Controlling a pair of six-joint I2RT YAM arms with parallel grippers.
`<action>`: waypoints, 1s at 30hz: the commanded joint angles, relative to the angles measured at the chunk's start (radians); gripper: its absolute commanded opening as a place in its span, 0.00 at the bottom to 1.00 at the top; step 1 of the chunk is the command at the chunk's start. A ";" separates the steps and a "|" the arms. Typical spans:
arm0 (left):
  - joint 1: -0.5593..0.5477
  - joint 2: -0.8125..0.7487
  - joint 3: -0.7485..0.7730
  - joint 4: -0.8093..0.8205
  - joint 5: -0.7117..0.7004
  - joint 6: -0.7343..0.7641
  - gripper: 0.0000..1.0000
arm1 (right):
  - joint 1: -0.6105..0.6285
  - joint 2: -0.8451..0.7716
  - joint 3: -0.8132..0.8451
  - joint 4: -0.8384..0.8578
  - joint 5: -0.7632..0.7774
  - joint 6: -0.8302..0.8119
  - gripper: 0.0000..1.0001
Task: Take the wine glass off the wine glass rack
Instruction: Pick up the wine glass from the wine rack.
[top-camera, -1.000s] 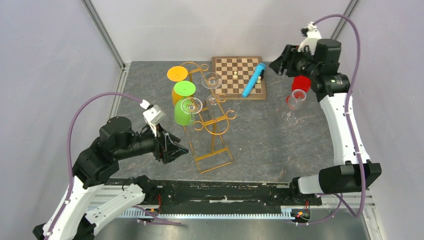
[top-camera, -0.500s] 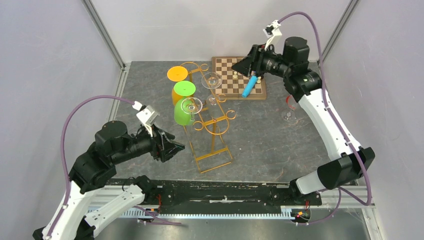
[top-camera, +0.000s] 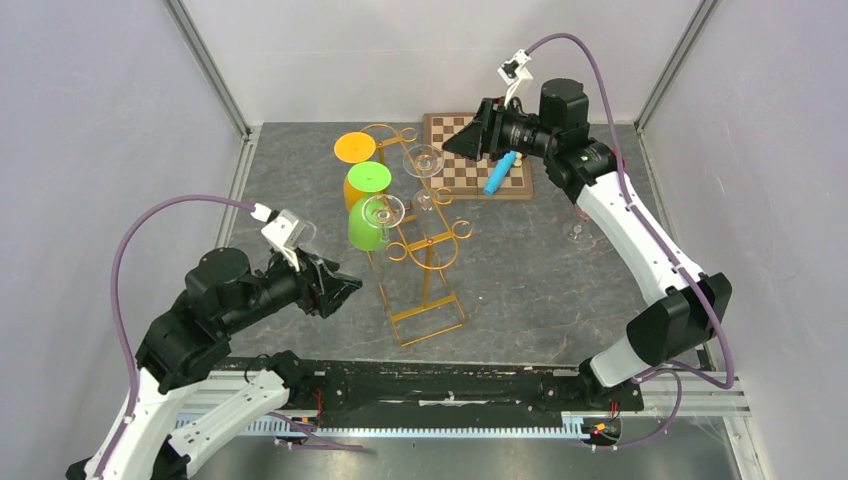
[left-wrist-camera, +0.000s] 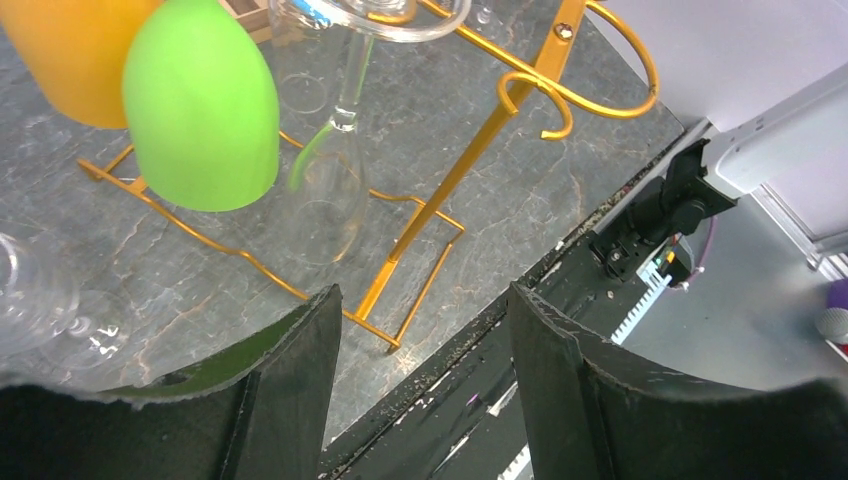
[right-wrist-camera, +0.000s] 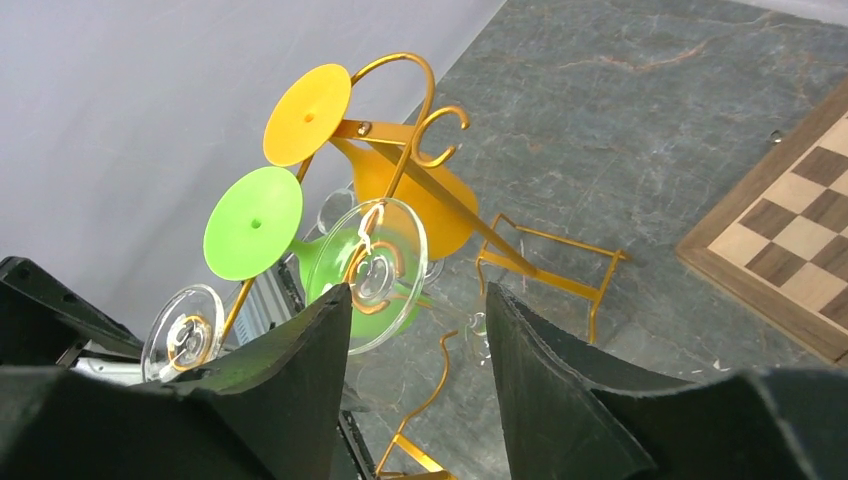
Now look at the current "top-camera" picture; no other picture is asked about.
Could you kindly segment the clear wine glass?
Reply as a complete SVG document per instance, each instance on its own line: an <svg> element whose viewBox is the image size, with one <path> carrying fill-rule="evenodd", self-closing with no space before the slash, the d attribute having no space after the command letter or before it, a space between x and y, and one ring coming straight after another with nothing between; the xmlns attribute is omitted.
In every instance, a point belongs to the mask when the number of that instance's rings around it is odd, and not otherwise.
<svg viewBox="0 0 848 480"><path fill-rule="evenodd" d="M404 169L410 176L419 179L423 185L413 200L415 208L420 212L429 212L434 209L435 202L427 181L442 171L444 163L442 150L432 145L415 144L406 149Z"/></svg>
<svg viewBox="0 0 848 480"><path fill-rule="evenodd" d="M591 218L577 205L574 206L574 211L574 217L563 225L566 239L576 245L590 245L594 241Z"/></svg>
<svg viewBox="0 0 848 480"><path fill-rule="evenodd" d="M362 217L369 228L379 234L378 240L386 244L391 230L405 218L406 207L398 197L376 194L366 199L362 206Z"/></svg>

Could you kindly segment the gold wire glass rack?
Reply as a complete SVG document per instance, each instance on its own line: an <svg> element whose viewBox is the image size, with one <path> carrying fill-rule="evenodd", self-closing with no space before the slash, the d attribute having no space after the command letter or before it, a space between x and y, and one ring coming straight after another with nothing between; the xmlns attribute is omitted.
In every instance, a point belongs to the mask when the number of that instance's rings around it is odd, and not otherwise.
<svg viewBox="0 0 848 480"><path fill-rule="evenodd" d="M404 167L406 149L421 144L417 141L416 131L411 127L397 129L388 124L376 123L362 128L361 132L372 137L377 129L385 129L390 135L376 141L376 161L387 167L387 150L398 147L403 153ZM416 209L414 196L423 185L419 179L412 179L420 183L419 189L408 199L396 196L406 207L404 220L391 230L386 244L368 253L368 260L378 275L378 287L389 323L401 347L411 346L464 325L466 313L445 271L458 259L460 242L472 233L469 221L460 219L449 222L443 213L442 208L452 203L447 194L448 189L442 191L429 186L435 202L434 209L429 212ZM403 321L448 305L458 311L450 324L414 337L402 331Z"/></svg>

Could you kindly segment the green plastic wine glass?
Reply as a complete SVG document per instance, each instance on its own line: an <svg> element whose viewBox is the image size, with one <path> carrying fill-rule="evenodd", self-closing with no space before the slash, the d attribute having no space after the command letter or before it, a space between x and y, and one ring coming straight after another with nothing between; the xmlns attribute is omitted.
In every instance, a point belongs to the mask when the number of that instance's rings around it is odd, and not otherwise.
<svg viewBox="0 0 848 480"><path fill-rule="evenodd" d="M377 211L383 206L380 195L392 181L390 170L376 161L355 164L347 173L344 184L348 215L348 238L357 249L370 252L383 245L383 227Z"/></svg>

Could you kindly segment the red plastic wine glass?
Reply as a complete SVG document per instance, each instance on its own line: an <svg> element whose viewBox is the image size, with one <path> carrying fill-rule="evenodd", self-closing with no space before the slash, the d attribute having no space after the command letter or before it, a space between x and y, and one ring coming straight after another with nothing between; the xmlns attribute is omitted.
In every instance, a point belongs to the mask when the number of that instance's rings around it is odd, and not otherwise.
<svg viewBox="0 0 848 480"><path fill-rule="evenodd" d="M617 163L619 164L618 169L619 170L625 170L626 169L626 159L624 158L624 156L616 150L613 150L613 153L615 154Z"/></svg>

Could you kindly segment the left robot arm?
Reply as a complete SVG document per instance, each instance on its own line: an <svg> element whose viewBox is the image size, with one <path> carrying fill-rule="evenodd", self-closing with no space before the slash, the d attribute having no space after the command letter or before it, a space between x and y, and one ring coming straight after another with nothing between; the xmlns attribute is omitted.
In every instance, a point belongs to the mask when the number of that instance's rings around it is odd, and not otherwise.
<svg viewBox="0 0 848 480"><path fill-rule="evenodd" d="M94 456L70 465L66 478L189 479L253 421L285 404L307 405L314 393L311 374L303 360L284 351L207 414L175 426L190 396L229 356L235 333L289 305L327 318L363 282L301 249L293 262L275 253L265 271L253 272L243 251L220 248L201 258L185 284L131 360L131 387L107 439Z"/></svg>

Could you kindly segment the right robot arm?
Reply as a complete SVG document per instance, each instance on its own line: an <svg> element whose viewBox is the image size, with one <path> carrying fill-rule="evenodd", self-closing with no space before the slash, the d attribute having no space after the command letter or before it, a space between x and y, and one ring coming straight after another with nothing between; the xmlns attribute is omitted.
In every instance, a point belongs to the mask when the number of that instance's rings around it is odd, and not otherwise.
<svg viewBox="0 0 848 480"><path fill-rule="evenodd" d="M485 98L444 150L468 160L517 152L542 159L546 174L600 227L634 276L646 309L620 340L581 368L580 400L602 408L618 386L716 337L732 287L722 273L707 275L646 211L616 150L590 135L589 99L581 83L546 81L536 114L520 99Z"/></svg>

